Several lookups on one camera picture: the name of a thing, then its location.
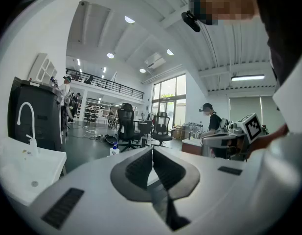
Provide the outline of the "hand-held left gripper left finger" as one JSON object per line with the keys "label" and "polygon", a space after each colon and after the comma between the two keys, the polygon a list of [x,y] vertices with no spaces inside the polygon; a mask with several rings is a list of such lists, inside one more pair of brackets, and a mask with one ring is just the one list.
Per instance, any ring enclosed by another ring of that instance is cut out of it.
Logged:
{"label": "hand-held left gripper left finger", "polygon": [[127,200],[151,202],[152,196],[147,191],[147,182],[152,168],[152,148],[143,148],[112,168],[112,185]]}

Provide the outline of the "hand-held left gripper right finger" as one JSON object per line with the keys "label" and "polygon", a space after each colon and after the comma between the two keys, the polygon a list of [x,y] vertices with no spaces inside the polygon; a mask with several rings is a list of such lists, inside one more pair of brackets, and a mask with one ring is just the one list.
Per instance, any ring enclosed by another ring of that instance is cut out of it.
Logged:
{"label": "hand-held left gripper right finger", "polygon": [[153,168],[173,201],[190,196],[200,181],[197,167],[160,147],[153,147]]}

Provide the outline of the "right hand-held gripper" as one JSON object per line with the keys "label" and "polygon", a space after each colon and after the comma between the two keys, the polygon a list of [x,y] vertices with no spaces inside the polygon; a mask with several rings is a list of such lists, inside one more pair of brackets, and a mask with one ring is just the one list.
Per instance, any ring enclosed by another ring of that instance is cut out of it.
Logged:
{"label": "right hand-held gripper", "polygon": [[226,146],[231,154],[249,155],[251,144],[261,135],[262,130],[256,113],[231,122],[230,133],[219,133],[203,137],[204,146]]}

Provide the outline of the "person's right forearm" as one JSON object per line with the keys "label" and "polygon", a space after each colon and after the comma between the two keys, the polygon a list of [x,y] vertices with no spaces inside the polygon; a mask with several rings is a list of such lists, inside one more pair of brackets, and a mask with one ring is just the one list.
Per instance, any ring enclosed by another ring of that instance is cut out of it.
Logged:
{"label": "person's right forearm", "polygon": [[246,159],[249,159],[252,152],[268,147],[273,140],[286,136],[288,132],[287,124],[284,124],[276,132],[258,137],[250,144]]}

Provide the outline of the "white storage shelves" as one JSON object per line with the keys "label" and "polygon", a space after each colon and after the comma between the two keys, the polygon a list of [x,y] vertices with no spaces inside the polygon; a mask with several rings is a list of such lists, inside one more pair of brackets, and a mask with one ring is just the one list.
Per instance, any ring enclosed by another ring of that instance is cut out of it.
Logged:
{"label": "white storage shelves", "polygon": [[99,101],[86,101],[83,114],[81,114],[81,106],[77,108],[75,119],[90,123],[107,124],[111,111],[111,104],[100,103]]}

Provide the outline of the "white square sink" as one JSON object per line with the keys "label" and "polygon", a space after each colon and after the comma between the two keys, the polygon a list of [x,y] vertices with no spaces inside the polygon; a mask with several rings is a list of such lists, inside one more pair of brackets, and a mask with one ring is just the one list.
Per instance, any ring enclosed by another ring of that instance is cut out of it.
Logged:
{"label": "white square sink", "polygon": [[65,167],[65,152],[38,148],[7,137],[0,141],[0,184],[15,201],[29,206],[46,188],[57,182]]}

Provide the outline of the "wooden vanity cabinet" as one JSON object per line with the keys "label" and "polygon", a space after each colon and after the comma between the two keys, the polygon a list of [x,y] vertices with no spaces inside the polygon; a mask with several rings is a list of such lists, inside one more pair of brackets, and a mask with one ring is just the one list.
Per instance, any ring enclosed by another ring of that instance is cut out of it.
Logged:
{"label": "wooden vanity cabinet", "polygon": [[192,146],[192,145],[182,143],[182,152],[201,156],[202,147]]}

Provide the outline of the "cardboard box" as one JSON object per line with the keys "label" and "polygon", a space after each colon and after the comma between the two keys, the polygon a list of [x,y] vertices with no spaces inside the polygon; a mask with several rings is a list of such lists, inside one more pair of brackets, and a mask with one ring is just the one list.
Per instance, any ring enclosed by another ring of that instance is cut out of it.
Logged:
{"label": "cardboard box", "polygon": [[170,135],[171,137],[180,140],[182,138],[183,134],[183,127],[181,125],[173,126],[170,129]]}

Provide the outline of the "grey window blinds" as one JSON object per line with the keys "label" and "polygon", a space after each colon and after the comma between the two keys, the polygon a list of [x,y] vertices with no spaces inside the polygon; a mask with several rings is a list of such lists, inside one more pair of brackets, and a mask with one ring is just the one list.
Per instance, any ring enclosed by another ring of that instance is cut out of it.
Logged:
{"label": "grey window blinds", "polygon": [[230,120],[238,121],[248,114],[256,113],[260,125],[265,125],[269,134],[277,131],[285,121],[277,110],[271,96],[230,98]]}

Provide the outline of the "long tube ceiling light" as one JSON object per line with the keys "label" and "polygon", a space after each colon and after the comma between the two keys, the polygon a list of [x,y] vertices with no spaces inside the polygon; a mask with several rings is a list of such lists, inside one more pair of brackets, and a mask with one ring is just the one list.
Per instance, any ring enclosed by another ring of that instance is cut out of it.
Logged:
{"label": "long tube ceiling light", "polygon": [[232,82],[236,81],[250,81],[250,80],[262,80],[265,78],[265,75],[258,74],[258,75],[246,75],[246,76],[234,76],[231,78]]}

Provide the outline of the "mezzanine balcony with railing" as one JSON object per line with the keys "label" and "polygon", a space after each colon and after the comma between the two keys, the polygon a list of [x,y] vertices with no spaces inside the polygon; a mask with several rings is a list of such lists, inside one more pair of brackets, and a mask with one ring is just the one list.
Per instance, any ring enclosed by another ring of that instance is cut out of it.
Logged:
{"label": "mezzanine balcony with railing", "polygon": [[136,104],[144,102],[144,92],[117,82],[68,68],[66,68],[66,75],[72,78],[71,86],[73,88],[108,95],[122,101],[128,100]]}

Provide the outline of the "ceiling air conditioner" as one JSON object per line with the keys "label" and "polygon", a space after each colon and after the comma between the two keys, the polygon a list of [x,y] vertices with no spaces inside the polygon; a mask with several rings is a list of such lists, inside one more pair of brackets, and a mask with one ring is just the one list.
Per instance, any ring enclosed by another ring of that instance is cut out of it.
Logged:
{"label": "ceiling air conditioner", "polygon": [[166,60],[158,52],[155,52],[151,56],[149,56],[144,62],[149,69],[156,69],[157,67],[163,65]]}

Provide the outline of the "white curved faucet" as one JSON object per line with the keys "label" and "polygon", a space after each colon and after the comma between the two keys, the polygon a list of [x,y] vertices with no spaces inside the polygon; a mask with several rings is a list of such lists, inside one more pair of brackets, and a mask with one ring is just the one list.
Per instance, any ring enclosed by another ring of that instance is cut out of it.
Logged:
{"label": "white curved faucet", "polygon": [[25,105],[27,105],[30,108],[31,116],[32,116],[32,136],[26,134],[26,137],[29,139],[31,154],[33,156],[38,156],[40,154],[40,152],[38,150],[36,136],[35,136],[35,114],[34,114],[34,109],[33,109],[32,105],[29,102],[24,102],[20,106],[19,113],[18,113],[18,118],[17,118],[17,125],[21,124],[21,113],[22,113],[22,109]]}

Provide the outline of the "black equipment case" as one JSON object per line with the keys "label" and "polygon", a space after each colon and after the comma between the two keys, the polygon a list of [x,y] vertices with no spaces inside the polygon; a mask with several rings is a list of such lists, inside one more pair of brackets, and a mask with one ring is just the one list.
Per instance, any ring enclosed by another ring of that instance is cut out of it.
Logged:
{"label": "black equipment case", "polygon": [[7,111],[8,136],[29,144],[35,135],[37,146],[64,151],[61,134],[60,92],[47,84],[14,78]]}

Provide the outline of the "white wall shelf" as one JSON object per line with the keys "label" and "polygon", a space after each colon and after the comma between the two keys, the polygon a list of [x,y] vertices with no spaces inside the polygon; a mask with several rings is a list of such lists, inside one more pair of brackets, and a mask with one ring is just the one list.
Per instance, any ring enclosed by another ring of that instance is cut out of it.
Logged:
{"label": "white wall shelf", "polygon": [[55,78],[57,70],[46,53],[39,53],[31,67],[28,80],[48,84]]}

